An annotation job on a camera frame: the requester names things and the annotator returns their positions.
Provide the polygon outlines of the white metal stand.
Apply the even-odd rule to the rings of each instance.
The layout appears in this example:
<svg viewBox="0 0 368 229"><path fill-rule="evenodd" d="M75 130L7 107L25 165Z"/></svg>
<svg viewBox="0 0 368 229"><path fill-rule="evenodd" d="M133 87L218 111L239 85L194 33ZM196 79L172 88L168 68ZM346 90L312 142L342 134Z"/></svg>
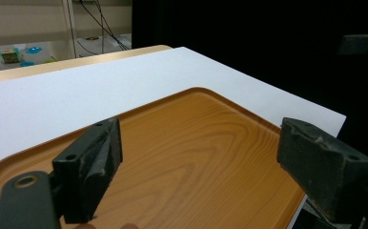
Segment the white metal stand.
<svg viewBox="0 0 368 229"><path fill-rule="evenodd" d="M62 0L62 6L65 16L68 46L70 49L70 58L76 58L77 53L75 45L75 20L74 20L72 0Z"/></svg>

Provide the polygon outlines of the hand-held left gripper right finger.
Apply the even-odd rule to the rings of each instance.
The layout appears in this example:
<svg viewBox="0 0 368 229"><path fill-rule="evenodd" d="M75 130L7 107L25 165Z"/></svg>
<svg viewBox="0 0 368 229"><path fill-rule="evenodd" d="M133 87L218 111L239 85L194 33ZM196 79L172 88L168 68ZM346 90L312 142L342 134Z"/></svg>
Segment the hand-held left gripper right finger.
<svg viewBox="0 0 368 229"><path fill-rule="evenodd" d="M367 155L311 123L285 117L276 159L328 220L351 223L360 218Z"/></svg>

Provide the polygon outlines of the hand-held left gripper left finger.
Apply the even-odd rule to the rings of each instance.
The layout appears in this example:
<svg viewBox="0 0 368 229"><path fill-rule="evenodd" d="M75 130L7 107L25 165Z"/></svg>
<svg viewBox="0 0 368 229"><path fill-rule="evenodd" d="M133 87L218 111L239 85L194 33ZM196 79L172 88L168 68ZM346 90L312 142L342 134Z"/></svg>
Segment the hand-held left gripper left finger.
<svg viewBox="0 0 368 229"><path fill-rule="evenodd" d="M123 161L119 119L89 127L52 161L54 179L62 187L66 223L87 223Z"/></svg>

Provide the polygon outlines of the wooden grain tray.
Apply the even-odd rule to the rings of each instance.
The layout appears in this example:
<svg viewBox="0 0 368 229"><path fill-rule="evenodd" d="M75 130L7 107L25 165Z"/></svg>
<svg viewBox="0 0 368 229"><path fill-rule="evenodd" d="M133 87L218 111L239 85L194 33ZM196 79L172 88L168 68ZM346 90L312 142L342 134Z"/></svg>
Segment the wooden grain tray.
<svg viewBox="0 0 368 229"><path fill-rule="evenodd" d="M206 89L120 115L123 161L87 224L64 229L287 229L303 192L279 129Z"/></svg>

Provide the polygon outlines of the colourful toy box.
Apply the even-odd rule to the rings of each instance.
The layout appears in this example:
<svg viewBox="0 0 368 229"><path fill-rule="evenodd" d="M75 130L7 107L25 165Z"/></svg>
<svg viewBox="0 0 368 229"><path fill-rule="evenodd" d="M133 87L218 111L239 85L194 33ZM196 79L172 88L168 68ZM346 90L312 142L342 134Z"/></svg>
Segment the colourful toy box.
<svg viewBox="0 0 368 229"><path fill-rule="evenodd" d="M19 63L20 52L17 48L0 49L0 59L4 64Z"/></svg>

